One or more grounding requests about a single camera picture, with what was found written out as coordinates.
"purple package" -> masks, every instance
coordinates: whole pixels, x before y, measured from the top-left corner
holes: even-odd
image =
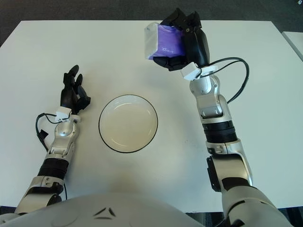
[[[158,36],[156,39],[149,39],[146,37],[146,45],[148,44],[153,47],[151,48],[151,46],[149,46],[148,48],[148,59],[152,60],[153,57],[175,57],[185,55],[184,47],[181,41],[181,31],[174,27],[159,24],[153,24],[150,26],[153,26],[153,28],[149,29],[148,26],[147,30],[153,34],[151,35],[150,33],[147,33],[147,35],[155,36],[157,34]]]

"white bowl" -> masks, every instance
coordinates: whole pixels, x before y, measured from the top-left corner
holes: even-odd
[[[144,98],[125,95],[110,101],[99,119],[102,140],[111,149],[131,153],[150,143],[158,128],[153,106]]]

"black joint segment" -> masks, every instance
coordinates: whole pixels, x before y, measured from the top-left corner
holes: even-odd
[[[231,227],[241,227],[245,225],[245,223],[243,221],[241,221],[240,219],[237,219],[233,222],[233,224],[231,225]]]
[[[236,141],[236,130],[232,121],[202,124],[209,143],[228,143]]]
[[[241,177],[227,177],[222,180],[222,184],[225,190],[230,190],[233,187],[236,186],[248,186],[250,187],[250,184],[248,181]]]
[[[48,158],[44,160],[38,176],[53,176],[60,179],[64,179],[67,168],[68,161],[59,158]]]
[[[41,130],[39,132],[38,136],[39,136],[40,139],[44,140],[48,136],[48,133],[46,131],[44,131],[44,130]]]
[[[217,175],[216,169],[214,167],[213,159],[212,159],[212,157],[208,157],[206,160],[207,160],[207,165],[208,165],[208,168],[207,168],[208,176],[209,176],[210,184],[212,185],[212,189],[215,192],[221,192],[218,175]]]
[[[53,205],[53,204],[61,202],[61,201],[62,201],[62,199],[61,199],[60,195],[53,195],[51,197],[51,199],[48,201],[47,206]]]

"white connector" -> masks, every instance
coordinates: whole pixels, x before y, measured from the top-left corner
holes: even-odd
[[[218,70],[218,66],[216,65],[199,68],[194,62],[191,62],[183,69],[181,69],[181,73],[184,79],[195,80],[195,79],[200,79],[201,76],[206,76],[217,70]]]

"purple bag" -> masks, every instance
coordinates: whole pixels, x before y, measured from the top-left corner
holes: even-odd
[[[182,32],[175,27],[152,23],[145,29],[145,58],[185,56]]]

